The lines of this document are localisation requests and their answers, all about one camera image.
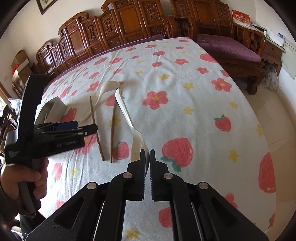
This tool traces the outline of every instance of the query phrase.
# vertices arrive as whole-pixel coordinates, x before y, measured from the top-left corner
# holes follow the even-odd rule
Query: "tiled floor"
[[[253,108],[271,152],[276,178],[276,212],[267,236],[274,241],[296,210],[296,132],[276,92],[259,89],[256,95],[250,96],[244,79],[234,78],[234,81]]]

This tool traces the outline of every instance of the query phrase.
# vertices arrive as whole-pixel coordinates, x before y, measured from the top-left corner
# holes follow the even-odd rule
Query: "white spoon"
[[[137,161],[140,159],[140,152],[141,149],[144,149],[145,156],[146,156],[146,173],[149,166],[149,150],[146,145],[145,139],[141,132],[139,132],[135,126],[133,125],[133,122],[131,120],[131,117],[129,115],[128,109],[126,108],[126,104],[124,103],[120,89],[117,89],[115,92],[115,98],[117,100],[117,103],[119,107],[121,108],[121,111],[126,119],[126,122],[128,123],[131,132],[133,133],[133,142],[131,145],[131,161]]]
[[[112,90],[116,90],[120,87],[120,83],[117,82],[117,81],[114,81],[114,80],[111,80],[111,81],[108,81],[106,83],[103,84],[103,86],[101,87],[101,90],[100,90],[100,94],[99,94],[99,98],[98,100],[96,101],[96,103],[94,104],[94,111],[95,109],[98,107],[99,105],[99,102],[101,100],[101,97],[104,93],[106,92],[109,92],[109,91],[112,91]],[[88,112],[81,120],[79,120],[78,122],[83,122],[85,121],[88,117],[91,116],[91,111]]]

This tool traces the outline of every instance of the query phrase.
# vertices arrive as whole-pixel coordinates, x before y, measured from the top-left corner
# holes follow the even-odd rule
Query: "silver screw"
[[[163,177],[164,177],[165,179],[172,179],[172,178],[173,178],[173,174],[171,174],[171,173],[165,173],[165,174],[163,175]]]
[[[199,187],[200,187],[200,189],[204,189],[204,190],[206,190],[206,189],[209,188],[209,184],[207,184],[207,183],[200,183],[200,184],[199,184]]]
[[[133,175],[130,172],[125,172],[123,175],[123,178],[129,179],[131,178]]]
[[[87,188],[90,189],[90,190],[95,189],[96,188],[96,183],[87,184]]]

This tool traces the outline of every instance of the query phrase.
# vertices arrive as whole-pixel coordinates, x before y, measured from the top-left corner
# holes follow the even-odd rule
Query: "brown chopstick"
[[[110,162],[111,163],[112,163],[112,150],[113,150],[113,139],[114,139],[116,105],[117,105],[117,100],[115,99],[114,106],[113,106],[112,121],[111,121],[111,140],[110,140]]]
[[[96,121],[94,119],[94,108],[93,108],[93,105],[92,105],[91,96],[89,98],[90,98],[90,104],[91,104],[91,116],[92,116],[92,119],[93,119],[93,124],[95,124]],[[105,157],[104,157],[103,150],[102,150],[102,147],[101,147],[101,144],[100,144],[98,131],[96,132],[96,140],[97,140],[98,145],[99,145],[99,150],[100,150],[101,158],[104,161],[105,160]]]

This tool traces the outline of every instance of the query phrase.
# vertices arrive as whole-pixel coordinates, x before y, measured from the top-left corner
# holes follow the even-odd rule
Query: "hand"
[[[3,191],[10,198],[16,200],[19,196],[19,182],[35,182],[36,188],[33,193],[36,199],[46,196],[47,190],[47,166],[48,159],[43,158],[40,172],[34,171],[23,165],[4,165],[0,173],[0,183]]]

